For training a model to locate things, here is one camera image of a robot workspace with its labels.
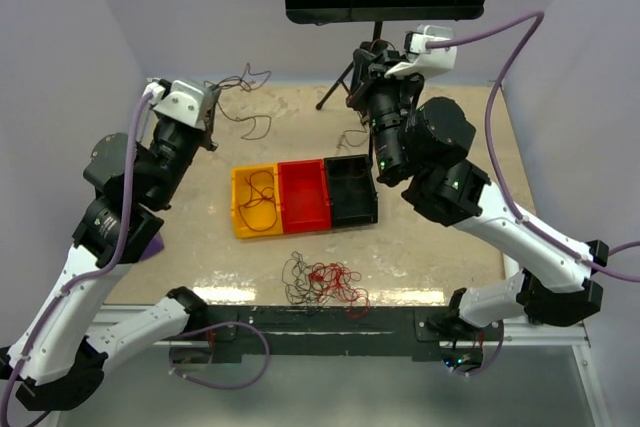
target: black bin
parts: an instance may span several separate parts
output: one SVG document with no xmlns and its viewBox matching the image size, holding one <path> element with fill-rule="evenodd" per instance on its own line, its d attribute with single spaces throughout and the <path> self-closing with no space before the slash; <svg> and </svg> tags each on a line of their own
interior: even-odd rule
<svg viewBox="0 0 640 427">
<path fill-rule="evenodd" d="M 378 193 L 367 155 L 324 159 L 331 226 L 354 227 L 378 222 Z"/>
</svg>

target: plastic container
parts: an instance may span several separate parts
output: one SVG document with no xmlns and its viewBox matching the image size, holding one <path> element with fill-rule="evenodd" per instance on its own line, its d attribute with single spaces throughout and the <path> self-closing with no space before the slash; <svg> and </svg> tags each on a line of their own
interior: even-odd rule
<svg viewBox="0 0 640 427">
<path fill-rule="evenodd" d="M 332 227 L 378 222 L 378 193 L 367 155 L 324 159 Z"/>
<path fill-rule="evenodd" d="M 236 237 L 282 234 L 280 211 L 277 164 L 231 169 L 231 220 Z"/>
<path fill-rule="evenodd" d="M 285 234 L 328 230 L 331 206 L 322 160 L 278 164 L 278 183 Z"/>
</svg>

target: tripod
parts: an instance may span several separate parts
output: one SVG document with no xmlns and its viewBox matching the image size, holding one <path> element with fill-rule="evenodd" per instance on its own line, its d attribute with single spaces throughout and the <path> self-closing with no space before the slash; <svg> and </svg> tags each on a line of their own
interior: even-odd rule
<svg viewBox="0 0 640 427">
<path fill-rule="evenodd" d="M 373 24 L 373 35 L 371 38 L 371 42 L 375 42 L 376 40 L 380 39 L 381 35 L 382 35 L 382 22 L 375 22 Z M 338 79 L 333 83 L 333 85 L 329 88 L 327 93 L 324 94 L 324 97 L 322 97 L 322 100 L 320 100 L 320 102 L 316 104 L 316 110 L 321 110 L 322 107 L 324 107 L 325 102 L 329 100 L 329 97 L 333 95 L 333 93 L 336 91 L 336 89 L 340 85 L 344 87 L 344 90 L 346 90 L 348 94 L 350 93 L 349 88 L 347 87 L 347 84 L 344 83 L 344 79 L 347 77 L 347 75 L 351 73 L 352 70 L 353 70 L 353 61 L 347 66 L 346 69 L 344 69 L 344 72 L 340 74 L 340 77 L 338 77 Z"/>
</svg>

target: yellow bin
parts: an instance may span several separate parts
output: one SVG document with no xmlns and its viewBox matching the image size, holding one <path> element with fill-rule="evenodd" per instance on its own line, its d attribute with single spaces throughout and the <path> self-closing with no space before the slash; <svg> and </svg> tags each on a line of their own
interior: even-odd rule
<svg viewBox="0 0 640 427">
<path fill-rule="evenodd" d="M 283 233 L 278 164 L 231 169 L 231 220 L 239 239 Z"/>
</svg>

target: wooden table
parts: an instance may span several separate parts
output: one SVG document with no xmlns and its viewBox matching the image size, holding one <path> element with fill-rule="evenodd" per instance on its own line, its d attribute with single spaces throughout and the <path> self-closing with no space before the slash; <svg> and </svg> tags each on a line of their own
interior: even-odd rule
<svg viewBox="0 0 640 427">
<path fill-rule="evenodd" d="M 200 150 L 185 175 L 173 208 L 160 215 L 166 223 L 163 252 L 134 266 L 108 299 L 118 304 L 154 304 L 171 288 L 185 285 L 210 303 L 286 304 L 283 264 L 292 251 L 308 262 L 343 262 L 359 271 L 359 287 L 369 291 L 372 305 L 442 305 L 452 291 L 502 279 L 501 254 L 489 245 L 433 224 L 400 197 L 405 184 L 393 189 L 376 184 L 379 223 L 335 232 L 239 240 L 230 217 L 231 168 L 288 160 L 317 159 L 350 153 L 338 149 L 345 129 L 358 129 L 357 115 L 336 93 L 322 111 L 314 106 L 326 85 L 266 85 L 252 93 L 223 92 L 221 103 L 231 116 L 266 113 L 273 117 L 269 135 L 241 140 L 251 122 L 233 123 L 218 114 L 217 152 Z M 469 159 L 493 175 L 484 140 L 483 115 L 488 87 L 427 86 L 422 101 L 448 96 L 465 110 L 477 134 Z M 260 121 L 255 134 L 264 132 Z M 504 100 L 494 109 L 494 138 L 503 171 L 517 202 L 533 211 L 533 202 Z M 350 134 L 352 143 L 364 134 Z"/>
</svg>

